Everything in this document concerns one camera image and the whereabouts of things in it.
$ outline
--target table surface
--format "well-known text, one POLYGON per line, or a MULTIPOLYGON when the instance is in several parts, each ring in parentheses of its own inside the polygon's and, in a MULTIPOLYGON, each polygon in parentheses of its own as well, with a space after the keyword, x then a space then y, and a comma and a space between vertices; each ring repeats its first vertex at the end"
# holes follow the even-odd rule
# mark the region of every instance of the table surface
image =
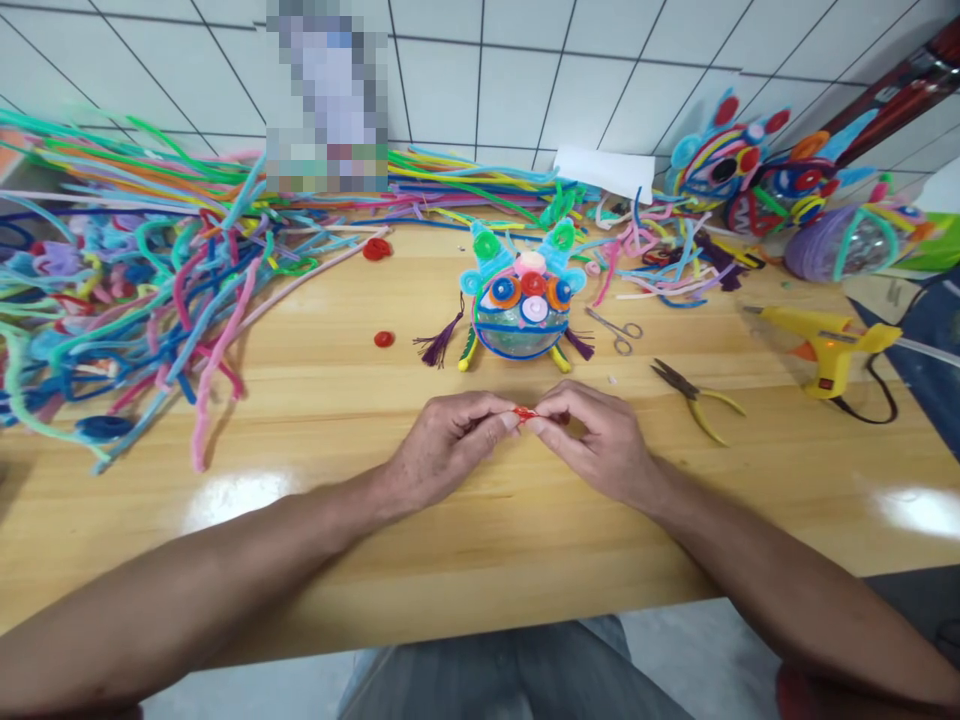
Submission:
MULTIPOLYGON (((158 544, 283 495, 342 481, 386 460, 432 396, 488 389, 535 404, 562 379, 542 358, 478 353, 456 369, 461 323, 443 370, 422 365, 410 339, 433 335, 457 309, 457 279, 473 267, 470 235, 401 226, 395 255, 356 257, 274 308, 234 348, 247 398, 217 393, 213 460, 189 460, 194 414, 182 399, 100 477, 89 452, 16 429, 0 437, 0 633, 67 592, 158 544), (373 344, 379 330, 397 343, 373 344)), ((615 282, 613 293, 629 292, 615 282)), ((899 380, 900 418, 871 426, 806 397, 804 363, 775 351, 776 334, 743 304, 853 314, 835 286, 754 272, 737 293, 697 309, 655 299, 600 313, 644 331, 632 356, 583 312, 597 354, 571 377, 629 400, 654 451, 728 491, 859 575, 960 562, 960 466, 899 380), (746 418, 704 400, 715 445, 682 396, 649 368, 662 358, 695 383, 723 390, 746 418)), ((855 363, 848 397, 880 416, 878 387, 855 363)), ((885 377, 896 378, 885 363, 885 377)), ((82 414, 67 408, 63 419, 82 414)), ((213 660, 234 664, 545 623, 717 594, 642 515, 596 494, 533 436, 503 443, 463 488, 387 528, 335 562, 303 594, 258 619, 213 660)))

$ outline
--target forearm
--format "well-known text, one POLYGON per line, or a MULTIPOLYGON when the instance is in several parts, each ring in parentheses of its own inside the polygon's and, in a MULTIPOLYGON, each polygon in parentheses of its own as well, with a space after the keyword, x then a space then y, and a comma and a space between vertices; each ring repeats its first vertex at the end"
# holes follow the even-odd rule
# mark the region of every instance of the forearm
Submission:
POLYGON ((0 638, 0 716, 137 701, 398 519, 374 469, 173 540, 0 638))
POLYGON ((747 508, 657 464, 660 492, 638 509, 781 657, 884 695, 960 708, 956 670, 864 583, 747 508))

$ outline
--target purple tassel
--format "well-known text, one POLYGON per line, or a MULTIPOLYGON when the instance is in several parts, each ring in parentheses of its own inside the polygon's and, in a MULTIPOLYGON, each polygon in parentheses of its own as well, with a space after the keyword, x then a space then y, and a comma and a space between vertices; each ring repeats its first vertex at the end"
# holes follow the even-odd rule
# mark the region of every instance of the purple tassel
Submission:
POLYGON ((563 331, 563 336, 577 349, 577 352, 580 353, 580 356, 584 360, 589 360, 593 357, 593 345, 584 342, 584 340, 593 340, 593 335, 589 333, 578 334, 568 327, 563 331))
POLYGON ((714 245, 713 240, 710 239, 710 235, 705 230, 700 230, 696 235, 694 235, 693 241, 702 247, 704 252, 710 256, 710 259, 713 261, 713 265, 717 268, 718 273, 723 273, 723 271, 731 265, 734 266, 733 270, 723 274, 720 278, 720 288, 723 290, 723 292, 733 292, 734 290, 739 290, 742 286, 740 285, 740 280, 737 276, 746 271, 743 269, 743 267, 734 262, 733 256, 714 245))
POLYGON ((414 345, 425 346, 420 349, 420 357, 423 359, 424 365, 435 368, 443 367, 443 357, 447 354, 447 345, 450 343, 450 338, 453 337, 454 328, 463 318, 463 309, 463 293, 460 293, 460 312, 457 313, 457 317, 453 319, 453 322, 447 325, 443 331, 435 337, 416 338, 413 341, 414 345))

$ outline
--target paper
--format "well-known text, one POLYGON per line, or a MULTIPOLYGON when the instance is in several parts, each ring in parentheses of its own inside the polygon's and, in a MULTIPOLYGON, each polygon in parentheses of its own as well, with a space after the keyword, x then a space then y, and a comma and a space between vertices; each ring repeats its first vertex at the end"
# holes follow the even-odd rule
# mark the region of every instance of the paper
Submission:
POLYGON ((924 212, 960 213, 960 158, 949 162, 933 174, 914 203, 924 212))
POLYGON ((653 204, 654 162, 649 155, 623 155, 562 146, 553 161, 560 177, 578 180, 633 200, 653 204))

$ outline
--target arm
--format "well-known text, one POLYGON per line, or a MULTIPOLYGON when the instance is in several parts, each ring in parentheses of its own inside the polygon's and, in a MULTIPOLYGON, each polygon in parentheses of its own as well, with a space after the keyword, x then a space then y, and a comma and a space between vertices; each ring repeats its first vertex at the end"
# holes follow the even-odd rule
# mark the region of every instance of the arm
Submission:
MULTIPOLYGON (((960 710, 960 674, 902 616, 812 548, 652 457, 626 402, 567 381, 536 411, 584 423, 580 439, 550 419, 527 426, 594 488, 659 524, 785 661, 875 698, 960 710)), ((857 698, 841 695, 844 717, 855 717, 857 698)))
POLYGON ((0 717, 122 708, 176 682, 363 537, 453 492, 516 428, 489 393, 431 400, 385 464, 178 538, 0 638, 0 717))

